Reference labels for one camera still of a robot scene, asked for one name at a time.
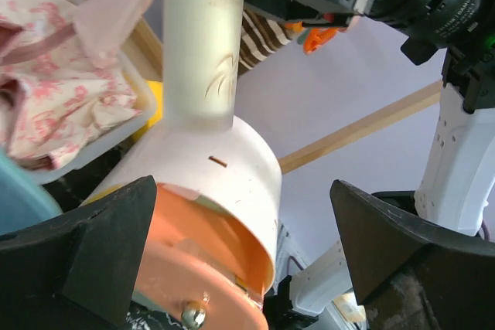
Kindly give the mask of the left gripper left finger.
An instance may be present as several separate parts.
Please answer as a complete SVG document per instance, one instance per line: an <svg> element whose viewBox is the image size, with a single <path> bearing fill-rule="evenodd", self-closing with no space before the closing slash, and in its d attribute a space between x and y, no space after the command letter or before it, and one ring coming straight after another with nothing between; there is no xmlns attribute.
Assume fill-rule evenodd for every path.
<svg viewBox="0 0 495 330"><path fill-rule="evenodd" d="M155 207L141 177L111 194L1 237L3 329L124 325Z"/></svg>

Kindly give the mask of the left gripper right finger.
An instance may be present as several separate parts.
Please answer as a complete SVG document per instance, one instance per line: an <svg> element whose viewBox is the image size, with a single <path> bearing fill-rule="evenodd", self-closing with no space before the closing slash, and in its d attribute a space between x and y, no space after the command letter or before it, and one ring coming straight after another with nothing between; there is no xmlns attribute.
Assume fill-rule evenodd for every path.
<svg viewBox="0 0 495 330"><path fill-rule="evenodd" d="M329 197L370 329L492 329L494 245L336 180Z"/></svg>

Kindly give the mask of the light blue hard-shell suitcase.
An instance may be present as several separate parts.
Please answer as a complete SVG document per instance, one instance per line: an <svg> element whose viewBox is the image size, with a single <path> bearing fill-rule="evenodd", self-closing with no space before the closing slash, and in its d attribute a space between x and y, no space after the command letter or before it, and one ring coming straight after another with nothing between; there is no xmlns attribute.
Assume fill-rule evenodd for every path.
<svg viewBox="0 0 495 330"><path fill-rule="evenodd" d="M1 151L1 235L57 217L52 196Z"/></svg>

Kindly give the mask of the white round drum box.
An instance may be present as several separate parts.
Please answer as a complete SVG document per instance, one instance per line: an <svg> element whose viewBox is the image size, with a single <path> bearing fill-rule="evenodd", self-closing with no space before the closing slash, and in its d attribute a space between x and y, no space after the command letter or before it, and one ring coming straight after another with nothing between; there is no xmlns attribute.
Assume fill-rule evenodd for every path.
<svg viewBox="0 0 495 330"><path fill-rule="evenodd" d="M217 133L159 121L88 201L147 175L155 209L133 301L187 329L267 328L282 172L262 136L240 118Z"/></svg>

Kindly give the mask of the white cylindrical lotion bottle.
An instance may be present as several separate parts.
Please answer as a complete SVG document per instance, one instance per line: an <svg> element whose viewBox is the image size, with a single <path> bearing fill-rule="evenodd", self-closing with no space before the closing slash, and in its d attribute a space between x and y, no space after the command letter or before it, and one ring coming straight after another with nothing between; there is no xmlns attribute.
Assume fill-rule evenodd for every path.
<svg viewBox="0 0 495 330"><path fill-rule="evenodd" d="M163 0L164 118L174 128L233 125L244 0Z"/></svg>

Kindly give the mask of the cream pink-print cloth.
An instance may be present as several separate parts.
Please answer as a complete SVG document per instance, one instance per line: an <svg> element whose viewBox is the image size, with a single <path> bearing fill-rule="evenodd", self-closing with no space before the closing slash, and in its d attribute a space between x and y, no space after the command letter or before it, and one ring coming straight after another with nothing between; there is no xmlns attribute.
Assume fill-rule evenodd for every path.
<svg viewBox="0 0 495 330"><path fill-rule="evenodd" d="M117 61L100 69L67 0L1 0L1 146L30 170L62 168L139 115Z"/></svg>

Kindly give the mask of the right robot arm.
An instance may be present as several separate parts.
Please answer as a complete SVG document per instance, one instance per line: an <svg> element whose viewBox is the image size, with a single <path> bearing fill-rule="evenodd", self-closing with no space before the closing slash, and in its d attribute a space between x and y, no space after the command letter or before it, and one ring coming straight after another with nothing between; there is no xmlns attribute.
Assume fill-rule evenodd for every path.
<svg viewBox="0 0 495 330"><path fill-rule="evenodd" d="M494 184L494 0L245 1L312 29L383 22L415 65L446 51L421 185L368 194L336 180L340 241L265 300L269 328L304 329L352 289L370 329L492 329L494 244L479 233Z"/></svg>

